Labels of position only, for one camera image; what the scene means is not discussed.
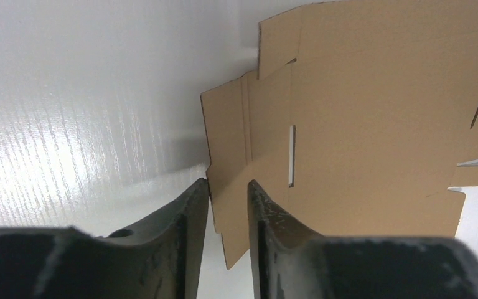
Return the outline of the brown cardboard box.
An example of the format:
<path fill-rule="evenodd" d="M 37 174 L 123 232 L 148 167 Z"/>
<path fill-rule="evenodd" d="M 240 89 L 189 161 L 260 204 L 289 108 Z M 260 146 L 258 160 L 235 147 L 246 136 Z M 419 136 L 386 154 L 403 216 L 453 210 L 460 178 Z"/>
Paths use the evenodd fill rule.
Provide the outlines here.
<path fill-rule="evenodd" d="M 215 230 L 247 185 L 334 236 L 454 237 L 478 186 L 478 1 L 336 1 L 259 24 L 258 68 L 201 95 Z"/>

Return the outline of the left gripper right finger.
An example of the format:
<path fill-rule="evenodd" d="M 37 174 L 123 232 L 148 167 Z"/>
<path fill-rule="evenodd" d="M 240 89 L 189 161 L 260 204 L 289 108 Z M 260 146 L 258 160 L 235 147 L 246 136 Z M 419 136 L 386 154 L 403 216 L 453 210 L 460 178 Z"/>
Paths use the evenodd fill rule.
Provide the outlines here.
<path fill-rule="evenodd" d="M 478 260 L 440 237 L 328 237 L 248 183 L 256 298 L 478 298 Z"/>

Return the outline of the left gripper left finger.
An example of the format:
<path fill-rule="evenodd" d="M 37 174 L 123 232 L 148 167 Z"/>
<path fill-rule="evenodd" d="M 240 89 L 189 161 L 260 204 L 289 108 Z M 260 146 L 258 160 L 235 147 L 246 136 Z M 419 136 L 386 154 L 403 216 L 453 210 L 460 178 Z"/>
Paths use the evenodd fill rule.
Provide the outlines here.
<path fill-rule="evenodd" d="M 0 298 L 195 298 L 209 186 L 107 237 L 74 227 L 0 227 Z"/>

